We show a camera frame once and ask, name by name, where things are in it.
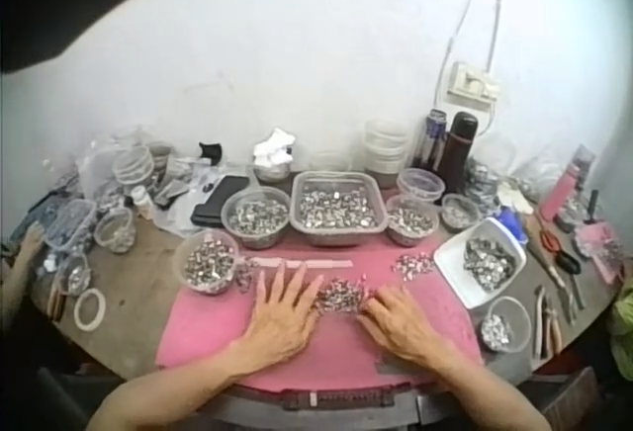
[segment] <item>white plate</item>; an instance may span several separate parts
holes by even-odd
[[[514,257],[516,269],[512,276],[495,291],[488,293],[471,273],[464,269],[464,250],[466,242],[472,236],[486,236],[498,241],[508,254]],[[509,286],[516,278],[516,275],[525,266],[525,252],[514,236],[494,218],[486,218],[440,246],[433,256],[439,271],[442,273],[447,283],[464,304],[466,309],[479,307],[486,302],[493,300]]]

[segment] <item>right hand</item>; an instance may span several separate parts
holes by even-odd
[[[362,305],[358,320],[382,347],[405,360],[430,367],[447,351],[447,343],[430,325],[402,286],[382,287]]]

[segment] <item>left hand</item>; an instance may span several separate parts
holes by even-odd
[[[235,344],[244,351],[252,372],[285,362],[308,345],[317,325],[318,312],[313,304],[323,276],[318,276],[300,294],[306,270],[306,265],[302,265],[285,288],[286,266],[282,263],[268,298],[265,275],[260,273],[250,324]]]

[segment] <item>small jar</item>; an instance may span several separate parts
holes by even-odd
[[[147,193],[145,186],[134,187],[131,196],[140,216],[146,220],[152,220],[154,218],[154,202]]]

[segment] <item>rectangular plastic container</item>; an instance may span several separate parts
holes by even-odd
[[[97,206],[92,201],[75,199],[57,213],[57,218],[46,230],[44,242],[53,250],[69,251],[86,233],[95,219]]]
[[[301,193],[307,187],[322,186],[336,189],[339,192],[351,191],[364,186],[367,189],[369,203],[376,213],[377,226],[371,228],[308,228],[300,220]],[[306,235],[308,243],[313,246],[356,246],[364,243],[370,235],[382,233],[387,228],[389,217],[380,194],[378,184],[367,174],[360,172],[303,172],[293,182],[290,203],[290,224],[296,231]]]

